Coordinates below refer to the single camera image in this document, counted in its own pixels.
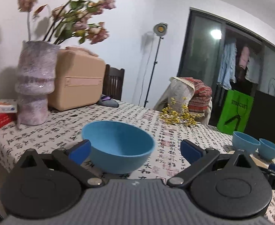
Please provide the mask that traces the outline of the blue bowl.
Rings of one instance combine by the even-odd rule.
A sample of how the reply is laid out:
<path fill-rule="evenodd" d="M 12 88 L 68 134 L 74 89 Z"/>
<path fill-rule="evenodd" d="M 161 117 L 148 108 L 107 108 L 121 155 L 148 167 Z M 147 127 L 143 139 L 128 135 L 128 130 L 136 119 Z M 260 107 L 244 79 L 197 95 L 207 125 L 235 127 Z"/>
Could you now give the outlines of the blue bowl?
<path fill-rule="evenodd" d="M 234 131 L 232 145 L 236 150 L 241 149 L 248 154 L 253 154 L 260 147 L 260 142 L 245 133 Z"/>
<path fill-rule="evenodd" d="M 140 168 L 155 149 L 151 135 L 141 128 L 117 121 L 94 121 L 82 128 L 91 142 L 89 159 L 111 174 L 131 173 Z"/>
<path fill-rule="evenodd" d="M 259 155 L 267 161 L 275 158 L 275 144 L 266 139 L 259 139 L 260 147 L 258 149 Z"/>

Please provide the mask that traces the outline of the blue bowl top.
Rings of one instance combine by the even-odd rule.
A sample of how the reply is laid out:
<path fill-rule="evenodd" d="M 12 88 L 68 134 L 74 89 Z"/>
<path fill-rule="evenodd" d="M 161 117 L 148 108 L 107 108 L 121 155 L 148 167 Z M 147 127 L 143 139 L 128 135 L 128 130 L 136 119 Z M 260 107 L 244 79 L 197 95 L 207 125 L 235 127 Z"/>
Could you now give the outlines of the blue bowl top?
<path fill-rule="evenodd" d="M 155 149 L 151 135 L 141 128 L 117 121 L 94 121 L 82 128 L 91 142 L 89 159 L 111 174 L 131 173 L 140 168 Z"/>

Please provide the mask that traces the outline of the yellow flower branch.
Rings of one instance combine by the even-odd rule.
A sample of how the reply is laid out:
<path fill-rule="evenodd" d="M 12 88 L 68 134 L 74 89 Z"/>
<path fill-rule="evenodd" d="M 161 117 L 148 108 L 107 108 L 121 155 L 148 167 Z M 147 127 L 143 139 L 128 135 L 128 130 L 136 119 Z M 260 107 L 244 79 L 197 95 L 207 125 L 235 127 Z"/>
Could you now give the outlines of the yellow flower branch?
<path fill-rule="evenodd" d="M 181 104 L 181 109 L 176 111 L 175 104 L 177 103 L 175 98 L 171 97 L 170 104 L 162 109 L 159 114 L 160 119 L 167 125 L 184 125 L 191 127 L 197 125 L 197 118 L 201 117 L 201 114 L 192 113 L 189 111 L 188 105 Z"/>

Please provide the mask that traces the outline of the patterned blanket on chair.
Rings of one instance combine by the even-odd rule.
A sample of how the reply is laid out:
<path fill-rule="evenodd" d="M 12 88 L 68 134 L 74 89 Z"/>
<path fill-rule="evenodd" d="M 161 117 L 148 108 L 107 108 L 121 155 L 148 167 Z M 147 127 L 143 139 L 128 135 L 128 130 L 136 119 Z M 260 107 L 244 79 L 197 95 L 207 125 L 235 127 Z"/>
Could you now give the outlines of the patterned blanket on chair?
<path fill-rule="evenodd" d="M 169 81 L 154 110 L 161 112 L 169 105 L 181 113 L 186 105 L 196 121 L 207 125 L 212 112 L 212 89 L 193 77 L 170 77 Z"/>

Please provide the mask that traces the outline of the black paper bag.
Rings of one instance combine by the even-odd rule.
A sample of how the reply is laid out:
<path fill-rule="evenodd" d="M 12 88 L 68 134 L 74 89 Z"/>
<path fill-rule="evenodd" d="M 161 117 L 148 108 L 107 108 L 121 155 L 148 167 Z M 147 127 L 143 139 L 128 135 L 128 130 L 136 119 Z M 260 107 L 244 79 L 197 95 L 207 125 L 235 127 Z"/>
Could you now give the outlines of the black paper bag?
<path fill-rule="evenodd" d="M 254 83 L 250 96 L 253 105 L 244 133 L 255 139 L 275 142 L 275 78 L 268 80 L 266 91 L 259 90 L 258 84 Z"/>

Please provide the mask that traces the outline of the calligraphy print tablecloth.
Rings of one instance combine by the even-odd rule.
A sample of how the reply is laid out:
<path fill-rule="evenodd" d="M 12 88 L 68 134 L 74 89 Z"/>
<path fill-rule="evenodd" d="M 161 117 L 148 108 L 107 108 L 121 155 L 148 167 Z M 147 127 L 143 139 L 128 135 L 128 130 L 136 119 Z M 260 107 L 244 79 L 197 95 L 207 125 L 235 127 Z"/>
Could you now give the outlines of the calligraphy print tablecloth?
<path fill-rule="evenodd" d="M 28 148 L 49 153 L 57 147 L 69 147 L 81 139 L 84 125 L 92 121 L 118 120 L 148 132 L 155 140 L 155 150 L 138 170 L 130 174 L 133 179 L 159 178 L 188 167 L 180 154 L 180 141 L 190 139 L 201 147 L 214 147 L 221 152 L 230 150 L 232 137 L 222 134 L 214 127 L 198 124 L 195 127 L 167 125 L 159 113 L 133 104 L 120 103 L 118 108 L 89 106 L 52 112 L 48 121 L 36 127 L 15 123 L 0 128 L 0 164 L 11 170 Z"/>

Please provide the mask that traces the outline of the grey purple cloth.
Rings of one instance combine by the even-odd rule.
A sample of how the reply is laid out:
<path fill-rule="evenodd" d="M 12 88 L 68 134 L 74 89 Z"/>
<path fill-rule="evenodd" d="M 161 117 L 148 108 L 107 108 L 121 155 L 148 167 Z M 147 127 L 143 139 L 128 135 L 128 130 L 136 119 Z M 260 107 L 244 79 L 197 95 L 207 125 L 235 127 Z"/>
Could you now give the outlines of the grey purple cloth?
<path fill-rule="evenodd" d="M 98 105 L 104 106 L 104 107 L 112 107 L 112 108 L 118 108 L 119 104 L 117 101 L 112 99 L 110 96 L 102 94 L 100 99 L 97 101 Z"/>

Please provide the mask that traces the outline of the dark wooden chair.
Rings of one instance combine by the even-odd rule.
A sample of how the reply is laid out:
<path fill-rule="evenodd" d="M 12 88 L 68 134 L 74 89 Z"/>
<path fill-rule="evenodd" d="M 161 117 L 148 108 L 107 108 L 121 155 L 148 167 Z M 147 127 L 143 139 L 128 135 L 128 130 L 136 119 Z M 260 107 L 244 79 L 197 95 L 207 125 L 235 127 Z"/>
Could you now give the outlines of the dark wooden chair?
<path fill-rule="evenodd" d="M 115 100 L 121 100 L 124 82 L 124 69 L 106 65 L 102 93 Z"/>

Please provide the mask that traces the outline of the pink small suitcase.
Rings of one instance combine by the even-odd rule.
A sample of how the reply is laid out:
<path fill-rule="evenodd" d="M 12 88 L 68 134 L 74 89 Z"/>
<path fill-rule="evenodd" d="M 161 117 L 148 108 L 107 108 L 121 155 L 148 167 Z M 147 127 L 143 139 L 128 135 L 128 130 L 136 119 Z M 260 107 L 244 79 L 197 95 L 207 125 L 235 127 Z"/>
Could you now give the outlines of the pink small suitcase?
<path fill-rule="evenodd" d="M 55 89 L 48 105 L 59 111 L 95 104 L 102 94 L 106 64 L 84 48 L 67 47 L 58 52 Z"/>

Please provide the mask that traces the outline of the mottled pink vase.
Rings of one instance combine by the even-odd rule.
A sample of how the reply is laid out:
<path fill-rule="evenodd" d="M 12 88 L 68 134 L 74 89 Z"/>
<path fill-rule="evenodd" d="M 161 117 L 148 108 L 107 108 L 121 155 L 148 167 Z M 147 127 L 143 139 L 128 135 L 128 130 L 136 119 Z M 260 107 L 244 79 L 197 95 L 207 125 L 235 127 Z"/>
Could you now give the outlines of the mottled pink vase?
<path fill-rule="evenodd" d="M 45 41 L 23 41 L 17 66 L 17 123 L 41 125 L 48 118 L 48 95 L 55 89 L 59 45 Z"/>

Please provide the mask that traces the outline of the green white tissue box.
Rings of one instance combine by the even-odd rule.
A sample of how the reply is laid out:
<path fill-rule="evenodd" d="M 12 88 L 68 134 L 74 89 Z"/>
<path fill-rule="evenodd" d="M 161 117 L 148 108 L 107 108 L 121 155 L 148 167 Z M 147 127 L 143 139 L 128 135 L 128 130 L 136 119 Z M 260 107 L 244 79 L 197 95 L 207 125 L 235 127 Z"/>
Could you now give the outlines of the green white tissue box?
<path fill-rule="evenodd" d="M 18 103 L 13 99 L 0 99 L 0 113 L 17 113 Z"/>

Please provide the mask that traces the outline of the hanging light blue shirt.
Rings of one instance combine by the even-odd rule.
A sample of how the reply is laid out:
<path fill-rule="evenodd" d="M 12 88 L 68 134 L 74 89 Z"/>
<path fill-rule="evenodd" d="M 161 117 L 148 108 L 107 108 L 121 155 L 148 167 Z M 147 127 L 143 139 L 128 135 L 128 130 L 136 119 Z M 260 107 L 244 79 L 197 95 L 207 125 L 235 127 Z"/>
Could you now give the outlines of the hanging light blue shirt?
<path fill-rule="evenodd" d="M 231 83 L 235 83 L 236 40 L 232 39 L 224 46 L 217 83 L 226 90 L 231 90 Z"/>

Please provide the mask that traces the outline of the dark framed glass door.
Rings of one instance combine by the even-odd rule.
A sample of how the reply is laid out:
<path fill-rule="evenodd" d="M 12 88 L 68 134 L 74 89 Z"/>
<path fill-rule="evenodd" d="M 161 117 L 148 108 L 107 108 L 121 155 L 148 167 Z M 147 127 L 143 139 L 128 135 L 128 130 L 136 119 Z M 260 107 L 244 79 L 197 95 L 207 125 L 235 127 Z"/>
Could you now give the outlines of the dark framed glass door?
<path fill-rule="evenodd" d="M 249 95 L 253 84 L 266 91 L 267 82 L 275 78 L 275 47 L 260 36 L 224 19 L 190 9 L 185 41 L 178 71 L 180 77 L 200 79 L 212 89 L 210 125 L 217 125 L 228 90 L 217 83 L 224 46 L 236 40 L 235 83 L 231 90 Z M 250 57 L 246 69 L 239 67 L 244 46 Z"/>

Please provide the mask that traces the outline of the hanging pink garment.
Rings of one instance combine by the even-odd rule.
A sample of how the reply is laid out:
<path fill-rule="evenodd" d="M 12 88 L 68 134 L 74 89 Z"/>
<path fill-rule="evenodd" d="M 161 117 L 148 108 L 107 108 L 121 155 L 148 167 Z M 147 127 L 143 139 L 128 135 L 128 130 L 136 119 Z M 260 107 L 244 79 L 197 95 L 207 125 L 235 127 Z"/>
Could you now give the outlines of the hanging pink garment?
<path fill-rule="evenodd" d="M 244 46 L 242 48 L 241 56 L 239 58 L 239 63 L 238 63 L 239 67 L 245 70 L 247 67 L 247 63 L 249 61 L 249 57 L 250 57 L 250 49 L 249 47 Z"/>

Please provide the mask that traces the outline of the dried pink roses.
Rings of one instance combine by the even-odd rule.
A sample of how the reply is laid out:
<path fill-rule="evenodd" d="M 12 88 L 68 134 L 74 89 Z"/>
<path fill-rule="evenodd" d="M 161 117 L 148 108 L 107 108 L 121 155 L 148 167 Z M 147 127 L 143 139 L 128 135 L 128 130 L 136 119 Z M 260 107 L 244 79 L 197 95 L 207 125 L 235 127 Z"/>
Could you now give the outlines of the dried pink roses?
<path fill-rule="evenodd" d="M 106 40 L 110 35 L 104 22 L 90 23 L 89 20 L 96 15 L 101 15 L 105 10 L 116 8 L 116 0 L 68 0 L 64 5 L 50 9 L 48 4 L 38 7 L 33 11 L 38 0 L 17 0 L 18 11 L 27 13 L 28 41 L 31 41 L 30 16 L 32 19 L 39 17 L 44 8 L 48 8 L 51 21 L 42 41 L 60 45 L 66 40 L 76 37 L 78 43 L 89 41 L 91 45 Z"/>

